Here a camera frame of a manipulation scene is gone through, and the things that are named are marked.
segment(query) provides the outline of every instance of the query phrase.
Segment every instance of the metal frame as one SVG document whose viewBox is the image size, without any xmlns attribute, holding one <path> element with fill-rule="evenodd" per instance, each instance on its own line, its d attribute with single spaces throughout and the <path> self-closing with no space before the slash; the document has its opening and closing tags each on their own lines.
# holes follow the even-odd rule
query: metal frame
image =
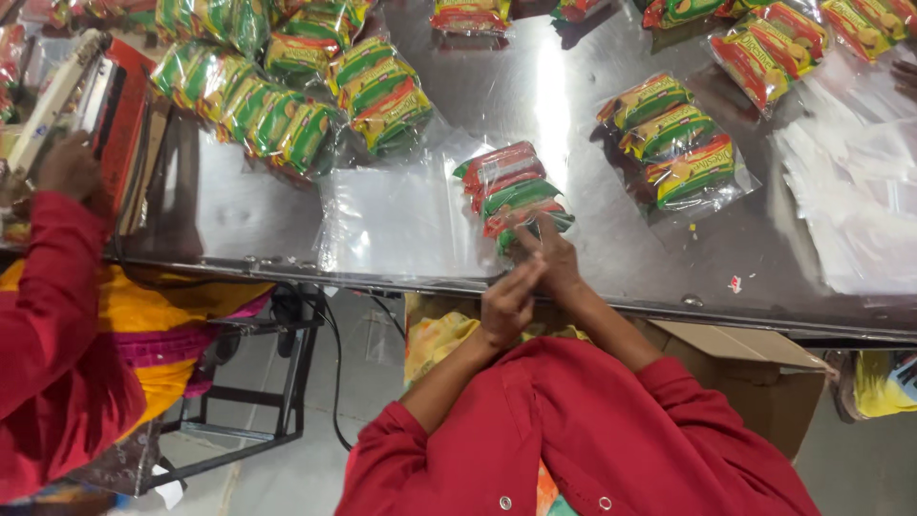
<svg viewBox="0 0 917 516">
<path fill-rule="evenodd" d="M 239 331 L 242 335 L 277 333 L 278 339 L 280 339 L 280 336 L 285 332 L 296 331 L 293 352 L 290 356 L 290 367 L 287 370 L 286 381 L 283 384 L 283 394 L 235 387 L 212 386 L 201 396 L 201 408 L 197 416 L 192 417 L 190 415 L 191 400 L 185 398 L 182 401 L 182 412 L 179 415 L 179 419 L 163 424 L 160 432 L 160 434 L 162 434 L 176 432 L 178 430 L 193 430 L 196 432 L 251 439 L 260 441 L 260 443 L 247 446 L 234 452 L 222 454 L 218 457 L 206 459 L 195 464 L 174 468 L 162 475 L 153 476 L 147 482 L 144 490 L 162 486 L 175 480 L 184 480 L 187 477 L 203 473 L 204 471 L 209 471 L 236 462 L 237 460 L 260 454 L 271 448 L 276 448 L 277 446 L 295 441 L 303 436 L 305 423 L 305 385 L 309 377 L 309 368 L 312 365 L 312 354 L 315 350 L 315 337 L 318 333 L 318 327 L 322 326 L 325 322 L 321 314 L 325 313 L 326 301 L 325 296 L 321 293 L 302 293 L 302 296 L 315 304 L 315 310 L 313 310 L 312 317 L 302 322 L 281 325 L 275 320 L 259 320 L 253 318 L 211 320 L 211 322 L 214 323 L 225 324 L 230 327 L 231 331 Z M 213 379 L 215 371 L 216 365 L 212 365 L 207 368 L 205 373 L 208 378 Z M 276 407 L 279 409 L 277 427 L 274 433 L 267 433 L 210 424 L 207 422 L 207 401 L 210 399 L 224 399 L 227 401 L 236 401 L 238 403 Z M 296 411 L 296 417 L 293 419 L 294 430 L 289 432 L 291 410 Z"/>
</svg>

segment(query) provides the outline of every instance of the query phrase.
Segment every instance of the woman's left hand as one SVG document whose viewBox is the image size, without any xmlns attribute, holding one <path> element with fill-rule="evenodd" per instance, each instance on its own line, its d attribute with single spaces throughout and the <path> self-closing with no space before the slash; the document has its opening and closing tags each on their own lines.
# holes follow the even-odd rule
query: woman's left hand
<svg viewBox="0 0 917 516">
<path fill-rule="evenodd" d="M 545 259 L 535 252 L 481 296 L 481 336 L 490 346 L 500 351 L 512 347 L 532 322 L 532 293 L 545 271 Z"/>
</svg>

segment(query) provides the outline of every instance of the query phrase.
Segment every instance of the hand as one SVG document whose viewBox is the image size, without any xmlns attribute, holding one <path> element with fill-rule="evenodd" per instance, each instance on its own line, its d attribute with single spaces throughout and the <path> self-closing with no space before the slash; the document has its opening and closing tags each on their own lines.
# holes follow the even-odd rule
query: hand
<svg viewBox="0 0 917 516">
<path fill-rule="evenodd" d="M 535 253 L 481 296 L 480 330 L 490 346 L 498 350 L 512 347 L 532 322 L 532 292 L 546 270 L 541 254 Z"/>
<path fill-rule="evenodd" d="M 541 280 L 540 288 L 560 305 L 565 305 L 576 296 L 576 289 L 584 285 L 577 266 L 576 247 L 560 236 L 550 215 L 539 211 L 536 219 L 541 241 L 522 224 L 515 226 L 513 231 L 516 239 L 529 253 L 538 252 L 547 262 L 547 272 Z"/>
<path fill-rule="evenodd" d="M 917 102 L 917 65 L 906 61 L 892 62 L 891 76 L 898 81 L 895 90 Z"/>
<path fill-rule="evenodd" d="M 58 192 L 83 202 L 101 184 L 99 162 L 83 144 L 89 134 L 77 131 L 54 145 L 39 170 L 39 190 Z"/>
</svg>

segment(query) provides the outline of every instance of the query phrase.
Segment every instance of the paper scrap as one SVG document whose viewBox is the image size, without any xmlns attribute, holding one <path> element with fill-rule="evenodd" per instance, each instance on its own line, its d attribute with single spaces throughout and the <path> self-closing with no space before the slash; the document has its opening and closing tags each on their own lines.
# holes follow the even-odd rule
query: paper scrap
<svg viewBox="0 0 917 516">
<path fill-rule="evenodd" d="M 733 289 L 733 294 L 738 294 L 742 292 L 742 278 L 739 276 L 733 276 L 733 280 L 729 282 L 729 288 Z"/>
</svg>

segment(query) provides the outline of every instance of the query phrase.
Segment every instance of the black cable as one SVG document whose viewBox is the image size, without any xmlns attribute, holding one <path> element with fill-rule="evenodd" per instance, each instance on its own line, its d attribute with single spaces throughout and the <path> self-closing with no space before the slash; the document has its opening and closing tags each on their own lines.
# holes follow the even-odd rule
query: black cable
<svg viewBox="0 0 917 516">
<path fill-rule="evenodd" d="M 324 319 L 325 322 L 328 323 L 328 326 L 331 327 L 331 331 L 335 334 L 335 343 L 337 344 L 337 373 L 335 375 L 335 403 L 334 403 L 334 408 L 332 409 L 333 411 L 331 413 L 331 422 L 334 424 L 335 435 L 337 436 L 337 440 L 341 443 L 342 446 L 344 446 L 344 449 L 349 452 L 350 449 L 353 448 L 353 446 L 351 446 L 350 443 L 347 442 L 347 439 L 344 438 L 344 434 L 341 433 L 340 427 L 337 426 L 337 402 L 340 398 L 340 390 L 341 390 L 341 360 L 343 358 L 342 356 L 343 353 L 341 352 L 341 335 L 337 329 L 337 320 L 335 320 L 335 314 L 334 312 L 331 311 L 331 306 L 328 304 L 328 298 L 324 293 L 323 293 L 323 296 L 326 296 L 325 308 L 327 308 L 328 310 L 328 317 L 325 317 L 325 314 L 322 312 L 322 310 L 319 310 L 312 303 L 312 301 L 310 301 L 309 299 L 306 299 L 303 293 L 300 292 L 299 288 L 296 288 L 294 285 L 283 282 L 283 281 L 278 282 L 277 286 L 282 286 L 286 288 L 287 290 L 289 290 L 290 292 L 293 292 L 296 296 L 298 296 L 303 301 L 303 303 L 305 303 L 306 305 L 309 305 L 309 307 L 312 308 L 313 312 L 320 315 L 322 319 Z"/>
<path fill-rule="evenodd" d="M 395 320 L 395 316 L 392 315 L 392 312 L 388 309 L 388 307 L 386 307 L 385 304 L 382 303 L 378 297 L 375 297 L 372 294 L 370 294 L 370 297 L 372 298 L 373 301 L 376 302 L 377 305 L 379 305 L 382 308 L 382 310 L 385 311 L 385 315 L 389 316 L 389 319 L 392 320 L 392 324 L 395 325 L 395 329 L 397 329 L 398 332 L 401 333 L 402 340 L 407 341 L 407 335 L 404 334 L 404 330 L 402 330 L 401 324 L 398 324 L 398 321 Z"/>
</svg>

